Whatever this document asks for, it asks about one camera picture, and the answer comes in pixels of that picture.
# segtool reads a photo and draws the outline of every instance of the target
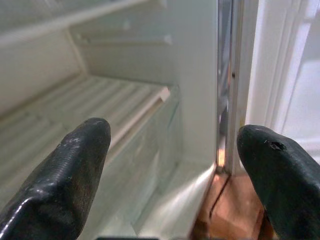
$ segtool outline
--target white wall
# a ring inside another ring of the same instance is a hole
[[[71,32],[94,75],[178,84],[185,153],[210,165],[216,155],[217,2],[160,3],[152,0],[115,12]],[[119,29],[126,21],[130,27]],[[101,43],[83,44],[79,35]],[[171,44],[153,43],[164,36],[171,37]]]
[[[312,19],[283,134],[295,139],[320,163],[320,11]]]
[[[0,48],[0,114],[79,72],[63,32]]]
[[[296,140],[320,163],[319,0],[260,0],[246,123]]]

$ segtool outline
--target ribbed shelf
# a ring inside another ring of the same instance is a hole
[[[111,150],[146,113],[169,96],[168,88],[160,85],[78,76],[2,119],[0,209],[31,171],[81,122],[91,117],[105,118],[111,126]]]

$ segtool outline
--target brown floor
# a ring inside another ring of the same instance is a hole
[[[264,208],[247,175],[229,177],[225,173],[216,174],[202,204],[191,238],[257,240],[263,220]]]
[[[274,228],[271,226],[267,216],[264,216],[258,240],[278,240]]]

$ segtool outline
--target crisper drawer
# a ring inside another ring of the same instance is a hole
[[[138,134],[141,121],[144,119],[147,123],[172,98],[164,86],[79,76],[3,117],[0,121],[0,209],[64,135],[84,120],[102,117],[109,121],[112,141],[107,159],[111,161]]]
[[[174,91],[147,113],[109,153],[79,239],[138,236],[139,222],[156,191],[163,190],[180,161],[179,103]]]

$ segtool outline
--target white plastic shelf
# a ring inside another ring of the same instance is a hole
[[[111,150],[169,96],[164,86],[79,76],[4,118],[0,122],[0,209],[63,136],[81,122],[105,118],[111,126]]]
[[[66,29],[70,26],[149,0],[0,0],[0,48]]]

